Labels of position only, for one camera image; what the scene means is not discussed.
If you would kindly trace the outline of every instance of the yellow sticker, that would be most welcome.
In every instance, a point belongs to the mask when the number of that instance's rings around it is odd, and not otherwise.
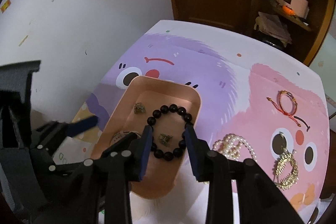
[[[4,13],[6,9],[10,6],[11,0],[7,0],[2,6],[1,6],[1,12]]]

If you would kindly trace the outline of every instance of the white wall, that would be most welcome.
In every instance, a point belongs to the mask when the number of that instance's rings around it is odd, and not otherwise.
[[[327,98],[330,116],[336,112],[336,12],[334,12],[329,32],[310,68],[321,77],[324,91],[330,97],[330,99]],[[336,117],[329,123],[330,129],[336,131]]]
[[[0,14],[0,64],[41,59],[32,107],[71,121],[130,45],[172,18],[170,0],[11,0]]]

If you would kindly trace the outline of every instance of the small metal charm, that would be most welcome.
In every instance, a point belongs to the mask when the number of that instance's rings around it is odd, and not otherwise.
[[[163,144],[164,146],[169,146],[169,142],[170,140],[173,138],[173,136],[171,135],[165,135],[165,134],[160,134],[159,136],[159,141],[161,144]]]
[[[134,114],[146,113],[145,106],[142,103],[136,103],[134,106]]]

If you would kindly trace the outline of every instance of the pink cartoon character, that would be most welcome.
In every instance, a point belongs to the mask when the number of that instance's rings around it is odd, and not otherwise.
[[[325,105],[318,95],[299,88],[266,65],[252,66],[249,84],[249,107],[223,126],[218,139],[227,134],[242,136],[255,152],[258,164],[274,181],[275,165],[284,148],[290,153],[295,150],[297,184],[281,191],[306,223],[318,201],[328,163]],[[244,147],[240,148],[240,155],[240,161],[251,157]],[[280,181],[291,170],[288,164]]]
[[[224,58],[200,41],[169,34],[145,34],[115,63],[86,100],[90,113],[100,119],[100,131],[138,75],[196,88],[202,99],[196,132],[208,143],[232,116],[235,78]]]

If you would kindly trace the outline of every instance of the black bead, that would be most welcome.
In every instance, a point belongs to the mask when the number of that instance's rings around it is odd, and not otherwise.
[[[166,153],[164,153],[163,158],[166,161],[171,161],[174,158],[174,155],[173,155],[172,152],[166,152]]]
[[[187,126],[193,126],[194,124],[192,122],[186,122],[185,125],[184,125],[184,129],[187,127]]]
[[[153,126],[153,125],[155,125],[155,123],[156,123],[156,119],[155,119],[154,117],[149,117],[149,118],[147,119],[147,123],[148,123],[150,126]]]
[[[163,158],[163,151],[161,149],[157,149],[155,152],[154,152],[154,157],[157,158],[157,159],[160,159],[160,158]]]
[[[161,111],[158,110],[158,109],[154,110],[153,111],[153,117],[157,118],[157,119],[160,118],[161,117]]]
[[[187,113],[187,111],[186,111],[186,109],[183,107],[183,106],[181,106],[181,107],[179,107],[178,109],[177,109],[177,114],[179,114],[179,115],[181,115],[181,116],[183,116],[184,114],[186,114]]]
[[[173,150],[173,155],[174,157],[179,158],[183,155],[183,150],[181,148],[175,148]]]
[[[151,151],[155,152],[157,150],[158,146],[156,145],[156,143],[152,143],[152,147],[151,147]]]
[[[168,111],[169,111],[169,107],[166,106],[166,105],[163,105],[162,107],[160,107],[160,111],[161,111],[163,114],[166,114],[166,113],[168,113]]]
[[[185,149],[185,148],[187,147],[187,145],[185,144],[185,140],[180,140],[180,141],[178,142],[178,146],[179,146],[179,148],[181,148],[181,149]]]
[[[175,105],[175,104],[170,105],[169,111],[172,112],[172,113],[176,112],[177,111],[177,105]]]
[[[183,120],[185,122],[191,122],[191,120],[193,119],[193,116],[191,116],[190,113],[186,113],[184,116],[183,116]]]

